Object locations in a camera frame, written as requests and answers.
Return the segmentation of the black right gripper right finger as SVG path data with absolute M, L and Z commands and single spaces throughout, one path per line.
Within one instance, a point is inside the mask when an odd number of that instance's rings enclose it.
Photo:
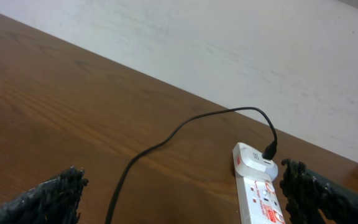
M 280 188 L 294 224 L 358 224 L 358 193 L 309 170 L 306 164 L 284 159 Z

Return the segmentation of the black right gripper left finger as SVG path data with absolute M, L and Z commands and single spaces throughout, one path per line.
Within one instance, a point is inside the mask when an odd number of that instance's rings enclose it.
M 0 206 L 0 224 L 77 224 L 84 170 L 70 167 Z

